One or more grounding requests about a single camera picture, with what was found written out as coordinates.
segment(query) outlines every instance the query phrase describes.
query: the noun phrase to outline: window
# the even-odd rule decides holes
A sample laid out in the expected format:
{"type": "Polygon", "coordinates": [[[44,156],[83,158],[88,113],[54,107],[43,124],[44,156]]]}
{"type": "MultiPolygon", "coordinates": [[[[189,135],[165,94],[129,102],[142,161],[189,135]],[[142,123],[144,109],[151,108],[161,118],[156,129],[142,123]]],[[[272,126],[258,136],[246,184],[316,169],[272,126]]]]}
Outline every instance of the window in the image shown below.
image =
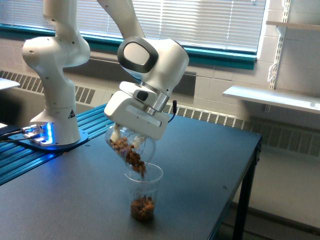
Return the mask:
{"type": "MultiPolygon", "coordinates": [[[[0,23],[51,29],[42,0],[0,0],[0,23]]],[[[266,0],[133,0],[147,38],[185,46],[256,53],[266,0]]],[[[121,38],[96,0],[78,0],[82,33],[121,38]]]]}

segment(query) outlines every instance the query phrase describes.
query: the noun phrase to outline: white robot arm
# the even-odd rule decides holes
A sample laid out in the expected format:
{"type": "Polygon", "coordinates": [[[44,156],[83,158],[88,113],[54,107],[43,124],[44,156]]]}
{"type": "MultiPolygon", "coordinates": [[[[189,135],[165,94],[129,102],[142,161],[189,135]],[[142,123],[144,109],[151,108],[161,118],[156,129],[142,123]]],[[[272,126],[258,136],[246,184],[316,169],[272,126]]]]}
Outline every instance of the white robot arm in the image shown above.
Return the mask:
{"type": "Polygon", "coordinates": [[[97,1],[124,38],[117,52],[119,63],[138,81],[122,82],[104,113],[117,124],[158,140],[169,120],[162,110],[188,66],[188,54],[172,39],[146,39],[132,0],[97,1]]]}
{"type": "Polygon", "coordinates": [[[42,146],[69,145],[80,139],[75,86],[63,72],[63,68],[84,64],[90,57],[90,47],[77,25],[77,3],[77,0],[43,0],[43,15],[56,34],[27,40],[22,49],[24,61],[38,73],[44,88],[44,111],[30,122],[44,126],[44,134],[33,139],[42,146]]]}

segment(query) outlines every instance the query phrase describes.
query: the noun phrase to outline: table surface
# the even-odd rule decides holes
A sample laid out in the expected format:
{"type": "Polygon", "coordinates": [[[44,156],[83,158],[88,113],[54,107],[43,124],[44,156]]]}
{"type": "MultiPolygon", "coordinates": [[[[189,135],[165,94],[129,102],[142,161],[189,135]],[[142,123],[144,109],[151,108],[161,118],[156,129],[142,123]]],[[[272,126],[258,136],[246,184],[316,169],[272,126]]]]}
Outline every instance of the table surface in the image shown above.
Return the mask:
{"type": "Polygon", "coordinates": [[[152,161],[164,172],[155,218],[140,223],[130,216],[125,164],[101,135],[0,186],[1,239],[208,239],[260,140],[176,117],[152,161]]]}
{"type": "Polygon", "coordinates": [[[0,77],[0,90],[10,89],[18,86],[20,86],[18,82],[0,77]]]}

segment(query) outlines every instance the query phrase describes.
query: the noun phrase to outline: table leg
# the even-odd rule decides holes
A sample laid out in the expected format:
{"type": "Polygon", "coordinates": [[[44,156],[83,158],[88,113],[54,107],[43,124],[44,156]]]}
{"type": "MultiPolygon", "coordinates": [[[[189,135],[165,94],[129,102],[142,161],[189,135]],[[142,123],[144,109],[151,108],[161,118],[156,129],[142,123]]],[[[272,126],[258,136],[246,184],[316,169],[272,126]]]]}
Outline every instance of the table leg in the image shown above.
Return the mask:
{"type": "Polygon", "coordinates": [[[246,217],[249,207],[249,200],[251,195],[252,184],[255,176],[255,169],[258,161],[259,150],[256,150],[253,160],[250,164],[248,171],[246,172],[241,185],[241,192],[239,197],[238,209],[236,212],[234,230],[233,230],[233,240],[242,240],[246,217]]]}

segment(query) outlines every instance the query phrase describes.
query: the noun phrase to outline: blue led light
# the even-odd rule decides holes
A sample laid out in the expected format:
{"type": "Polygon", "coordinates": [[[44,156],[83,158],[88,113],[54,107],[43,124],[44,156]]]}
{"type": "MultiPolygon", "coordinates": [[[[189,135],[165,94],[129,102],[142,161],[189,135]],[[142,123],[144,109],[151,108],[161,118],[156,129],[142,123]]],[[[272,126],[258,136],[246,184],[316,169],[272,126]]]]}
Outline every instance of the blue led light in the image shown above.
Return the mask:
{"type": "Polygon", "coordinates": [[[46,131],[47,131],[47,135],[48,135],[47,143],[52,144],[52,142],[53,142],[52,127],[49,122],[46,124],[46,131]]]}

